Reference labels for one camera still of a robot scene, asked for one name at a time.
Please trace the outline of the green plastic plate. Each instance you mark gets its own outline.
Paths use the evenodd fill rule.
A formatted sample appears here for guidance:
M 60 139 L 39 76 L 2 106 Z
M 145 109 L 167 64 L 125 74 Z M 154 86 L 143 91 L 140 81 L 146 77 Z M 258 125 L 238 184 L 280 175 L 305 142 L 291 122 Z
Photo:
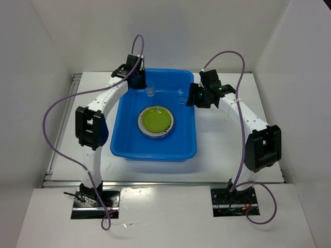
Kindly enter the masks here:
M 161 132 L 171 124 L 171 115 L 164 107 L 152 106 L 143 111 L 142 124 L 150 132 Z

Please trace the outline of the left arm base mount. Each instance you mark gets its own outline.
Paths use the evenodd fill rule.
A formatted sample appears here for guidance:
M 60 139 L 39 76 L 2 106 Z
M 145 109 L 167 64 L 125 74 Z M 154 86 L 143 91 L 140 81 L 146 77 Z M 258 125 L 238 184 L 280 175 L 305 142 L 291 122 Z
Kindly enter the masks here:
M 106 215 L 101 203 L 84 198 L 79 190 L 75 193 L 64 192 L 64 194 L 73 198 L 72 220 L 102 219 Z M 120 194 L 120 190 L 105 190 L 101 196 L 107 210 L 110 211 L 111 219 L 119 217 Z

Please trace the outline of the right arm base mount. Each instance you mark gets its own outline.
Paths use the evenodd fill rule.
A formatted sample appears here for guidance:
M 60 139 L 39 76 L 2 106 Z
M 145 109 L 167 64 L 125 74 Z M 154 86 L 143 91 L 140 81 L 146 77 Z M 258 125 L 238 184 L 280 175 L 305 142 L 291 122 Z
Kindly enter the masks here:
M 243 193 L 234 191 L 231 195 L 227 188 L 211 188 L 213 217 L 260 215 L 255 189 L 249 187 Z

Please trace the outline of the orange sunburst pattern plate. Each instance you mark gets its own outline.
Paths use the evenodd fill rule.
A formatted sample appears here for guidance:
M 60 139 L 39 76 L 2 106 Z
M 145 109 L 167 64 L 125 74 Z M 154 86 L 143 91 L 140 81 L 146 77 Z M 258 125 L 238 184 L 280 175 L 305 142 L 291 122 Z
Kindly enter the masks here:
M 163 137 L 167 136 L 173 130 L 173 128 L 174 128 L 174 124 L 175 124 L 174 115 L 173 115 L 173 113 L 168 108 L 164 107 L 166 110 L 168 110 L 168 112 L 171 115 L 171 124 L 164 131 L 161 131 L 161 132 L 150 132 L 147 129 L 145 129 L 144 126 L 143 126 L 143 124 L 142 124 L 142 113 L 143 113 L 144 110 L 146 110 L 147 108 L 152 107 L 152 106 L 148 106 L 148 107 L 144 108 L 139 113 L 138 120 L 137 120 L 138 128 L 139 128 L 139 130 L 140 130 L 140 132 L 142 134 L 144 134 L 145 136 L 147 136 L 149 138 L 163 138 Z

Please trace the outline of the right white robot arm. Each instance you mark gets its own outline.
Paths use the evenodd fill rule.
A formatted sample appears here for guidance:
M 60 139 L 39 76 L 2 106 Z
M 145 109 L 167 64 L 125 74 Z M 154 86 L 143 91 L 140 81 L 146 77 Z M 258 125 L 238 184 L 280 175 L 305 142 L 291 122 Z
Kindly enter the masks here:
M 281 129 L 258 117 L 240 98 L 239 88 L 223 85 L 216 70 L 199 72 L 200 82 L 191 83 L 187 106 L 207 109 L 214 105 L 241 129 L 242 158 L 235 177 L 228 181 L 227 197 L 239 203 L 256 181 L 256 174 L 281 159 Z

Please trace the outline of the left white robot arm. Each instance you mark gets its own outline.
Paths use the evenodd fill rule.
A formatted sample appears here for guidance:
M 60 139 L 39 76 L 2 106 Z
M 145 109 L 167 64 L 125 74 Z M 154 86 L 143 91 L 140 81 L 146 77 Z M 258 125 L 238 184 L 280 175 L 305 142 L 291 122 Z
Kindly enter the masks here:
M 105 90 L 87 106 L 75 112 L 75 135 L 82 146 L 83 162 L 87 176 L 80 183 L 80 193 L 91 206 L 103 201 L 101 177 L 101 151 L 109 137 L 106 118 L 115 103 L 129 89 L 145 89 L 144 56 L 128 55 L 125 64 L 112 72 Z

